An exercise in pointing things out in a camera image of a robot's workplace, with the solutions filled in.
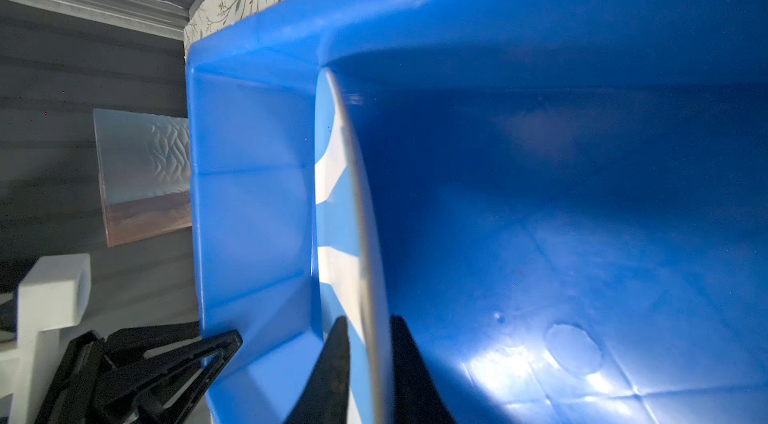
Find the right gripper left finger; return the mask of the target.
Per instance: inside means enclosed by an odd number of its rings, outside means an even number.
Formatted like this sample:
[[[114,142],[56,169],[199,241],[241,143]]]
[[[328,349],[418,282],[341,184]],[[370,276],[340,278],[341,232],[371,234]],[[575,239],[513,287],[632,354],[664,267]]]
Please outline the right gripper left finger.
[[[350,362],[348,320],[341,316],[334,321],[306,386],[284,423],[346,424]]]

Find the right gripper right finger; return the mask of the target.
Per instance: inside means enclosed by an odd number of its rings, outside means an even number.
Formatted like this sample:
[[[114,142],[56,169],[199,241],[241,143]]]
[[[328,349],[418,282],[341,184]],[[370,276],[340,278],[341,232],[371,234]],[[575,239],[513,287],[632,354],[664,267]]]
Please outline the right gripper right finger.
[[[455,424],[401,316],[390,318],[395,382],[395,422]]]

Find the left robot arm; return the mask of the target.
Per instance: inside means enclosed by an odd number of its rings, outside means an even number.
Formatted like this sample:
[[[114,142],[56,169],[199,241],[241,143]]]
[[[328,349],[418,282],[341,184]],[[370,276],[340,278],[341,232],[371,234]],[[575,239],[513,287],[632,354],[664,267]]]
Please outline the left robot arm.
[[[4,423],[183,423],[242,345],[198,322],[88,331],[63,345],[89,303],[87,254],[41,257],[1,306]]]

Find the blue white striped plate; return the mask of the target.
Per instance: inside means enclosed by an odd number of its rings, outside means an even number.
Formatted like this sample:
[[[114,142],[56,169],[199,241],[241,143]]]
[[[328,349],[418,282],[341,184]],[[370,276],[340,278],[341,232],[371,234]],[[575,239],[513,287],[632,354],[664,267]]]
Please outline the blue white striped plate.
[[[391,423],[392,340],[367,174],[339,82],[320,71],[315,94],[316,255],[323,332],[347,320],[350,423]]]

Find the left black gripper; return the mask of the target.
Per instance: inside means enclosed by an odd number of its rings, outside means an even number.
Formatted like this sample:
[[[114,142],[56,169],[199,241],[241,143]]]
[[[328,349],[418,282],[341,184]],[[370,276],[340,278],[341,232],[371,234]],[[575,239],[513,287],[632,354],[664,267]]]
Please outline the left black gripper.
[[[184,423],[242,345],[196,321],[89,331],[67,348],[37,423]]]

